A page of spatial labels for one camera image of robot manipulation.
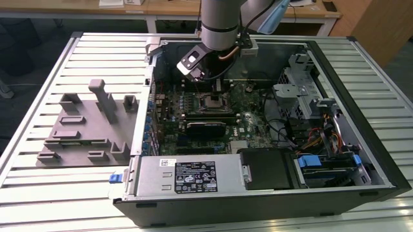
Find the warning label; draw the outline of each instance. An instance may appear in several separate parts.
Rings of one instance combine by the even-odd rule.
[[[217,192],[215,162],[175,163],[175,192]]]

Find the metal bracket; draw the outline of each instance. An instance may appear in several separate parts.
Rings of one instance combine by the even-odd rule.
[[[304,86],[296,86],[292,84],[276,84],[274,85],[276,97],[280,98],[295,98],[296,96],[308,95]]]
[[[240,48],[240,57],[256,57],[258,55],[258,44],[254,39],[245,41],[248,46],[245,48]]]
[[[160,37],[149,36],[144,49],[148,56],[152,56],[155,53],[157,53],[160,51]]]
[[[334,98],[314,99],[316,101],[316,107],[331,107],[335,104]]]

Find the wooden desk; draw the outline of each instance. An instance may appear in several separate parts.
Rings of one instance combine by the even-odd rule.
[[[199,12],[199,2],[188,0],[148,0],[149,15],[195,15]],[[296,18],[340,18],[339,12],[326,11],[322,1],[318,0],[314,5],[295,7]],[[288,7],[284,18],[294,18],[294,9]]]
[[[147,14],[155,15],[155,20],[196,20],[199,2],[187,0],[148,0]],[[342,14],[326,11],[322,1],[304,7],[288,7],[283,16],[283,23],[322,24],[318,36],[328,36],[331,28]]]
[[[199,3],[185,0],[145,0],[143,5],[98,9],[98,0],[0,0],[0,17],[72,18],[72,19],[143,19],[148,32],[156,33],[156,20],[196,20]],[[318,35],[327,36],[340,13],[326,11],[320,0],[304,7],[288,7],[283,23],[322,24]]]
[[[147,13],[149,1],[123,8],[100,9],[98,0],[0,0],[1,12],[73,13],[73,14],[127,14],[125,11]]]

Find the slotted metal surface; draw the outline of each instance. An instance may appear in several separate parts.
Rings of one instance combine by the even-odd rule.
[[[189,37],[188,35],[161,35]],[[332,217],[308,217],[173,228],[139,229],[112,206],[108,176],[125,167],[36,168],[36,156],[60,112],[61,94],[78,93],[94,99],[86,84],[104,79],[115,99],[133,94],[139,99],[144,82],[145,34],[84,33],[70,39],[45,86],[1,156],[0,227],[8,231],[409,231],[413,224],[413,192],[384,202],[367,203]],[[376,69],[356,44],[344,38],[256,38],[315,40],[413,185],[413,111],[393,82]]]

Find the red wire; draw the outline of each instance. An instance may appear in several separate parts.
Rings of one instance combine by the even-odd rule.
[[[312,129],[310,130],[307,142],[310,142],[310,140],[311,140],[311,133],[312,133],[315,130],[320,130],[320,129],[322,129],[322,128],[312,128]]]

